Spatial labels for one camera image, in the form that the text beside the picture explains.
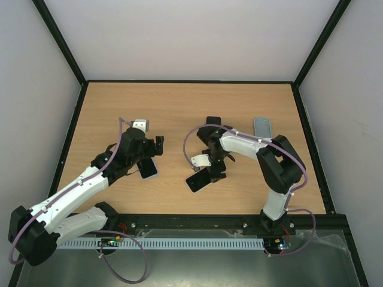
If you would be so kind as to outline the black phone white edge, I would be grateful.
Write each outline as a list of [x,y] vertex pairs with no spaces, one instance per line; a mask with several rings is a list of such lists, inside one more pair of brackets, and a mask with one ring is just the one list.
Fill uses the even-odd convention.
[[199,192],[211,183],[212,181],[207,167],[195,172],[186,179],[186,185],[192,193]]

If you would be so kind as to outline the dark blue phone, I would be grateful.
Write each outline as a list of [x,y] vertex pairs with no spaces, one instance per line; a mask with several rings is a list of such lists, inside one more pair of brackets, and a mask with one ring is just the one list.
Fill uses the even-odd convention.
[[215,117],[215,116],[207,116],[206,117],[206,124],[221,125],[221,118]]

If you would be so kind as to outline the light blue phone case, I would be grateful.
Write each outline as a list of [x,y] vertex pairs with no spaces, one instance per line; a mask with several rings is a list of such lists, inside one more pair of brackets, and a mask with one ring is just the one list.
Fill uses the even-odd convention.
[[270,119],[255,118],[254,119],[254,134],[258,138],[271,138],[272,129],[271,129]]

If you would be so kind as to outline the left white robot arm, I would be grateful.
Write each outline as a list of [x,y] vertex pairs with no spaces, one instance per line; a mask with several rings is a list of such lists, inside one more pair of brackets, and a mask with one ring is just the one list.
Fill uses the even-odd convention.
[[115,210],[102,203],[89,211],[69,215],[86,200],[128,175],[134,166],[144,167],[144,161],[163,154],[164,136],[148,139],[145,129],[133,125],[120,132],[118,141],[98,154],[75,180],[47,200],[30,209],[15,208],[10,216],[8,240],[12,250],[31,266],[40,265],[62,243],[85,233],[101,230],[112,223],[109,214]]

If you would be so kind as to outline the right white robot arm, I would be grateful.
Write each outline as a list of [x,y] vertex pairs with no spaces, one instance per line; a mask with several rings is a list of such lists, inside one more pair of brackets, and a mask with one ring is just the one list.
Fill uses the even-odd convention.
[[207,149],[191,159],[196,173],[186,179],[190,190],[196,193],[226,178],[224,159],[235,161],[233,152],[255,159],[269,187],[268,199],[260,212],[260,224],[265,233],[276,233],[282,227],[294,187],[306,171],[289,140],[282,135],[253,140],[231,126],[222,126],[221,118],[212,116],[198,129],[197,137]]

